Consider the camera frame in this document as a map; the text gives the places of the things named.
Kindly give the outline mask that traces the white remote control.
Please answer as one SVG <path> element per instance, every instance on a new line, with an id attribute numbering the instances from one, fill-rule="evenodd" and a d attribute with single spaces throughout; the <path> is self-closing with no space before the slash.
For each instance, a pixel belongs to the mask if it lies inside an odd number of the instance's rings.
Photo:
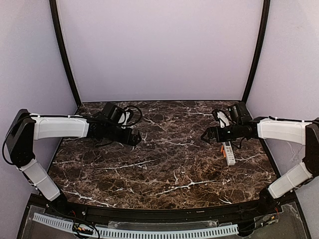
<path id="1" fill-rule="evenodd" d="M 222 143 L 223 146 L 223 151 L 225 151 L 226 153 L 226 162 L 228 166 L 233 166 L 236 163 L 235 157 L 234 157 L 234 153 L 233 153 L 233 149 L 231 146 L 230 142 L 223 142 Z"/>

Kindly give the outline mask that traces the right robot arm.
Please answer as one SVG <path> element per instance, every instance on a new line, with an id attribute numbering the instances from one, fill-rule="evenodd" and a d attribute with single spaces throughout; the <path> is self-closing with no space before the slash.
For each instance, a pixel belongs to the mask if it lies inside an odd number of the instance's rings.
<path id="1" fill-rule="evenodd" d="M 244 102 L 228 107 L 228 114 L 214 109 L 212 115 L 219 126 L 208 127 L 201 140 L 210 143 L 236 139 L 276 139 L 305 146 L 302 161 L 260 193 L 260 198 L 276 200 L 319 175 L 319 120 L 252 118 Z"/>

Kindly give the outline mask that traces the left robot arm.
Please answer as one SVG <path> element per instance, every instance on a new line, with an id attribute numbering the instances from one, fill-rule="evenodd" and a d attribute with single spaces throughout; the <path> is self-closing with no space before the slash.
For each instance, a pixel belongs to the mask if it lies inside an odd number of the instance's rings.
<path id="1" fill-rule="evenodd" d="M 131 122 L 133 109 L 140 113 L 135 122 Z M 21 109 L 5 136 L 1 153 L 9 156 L 5 162 L 22 172 L 48 201 L 64 201 L 61 189 L 37 161 L 33 152 L 34 141 L 45 138 L 94 138 L 135 147 L 142 137 L 133 126 L 142 117 L 138 107 L 121 108 L 113 103 L 106 103 L 100 112 L 91 116 L 39 115 Z"/>

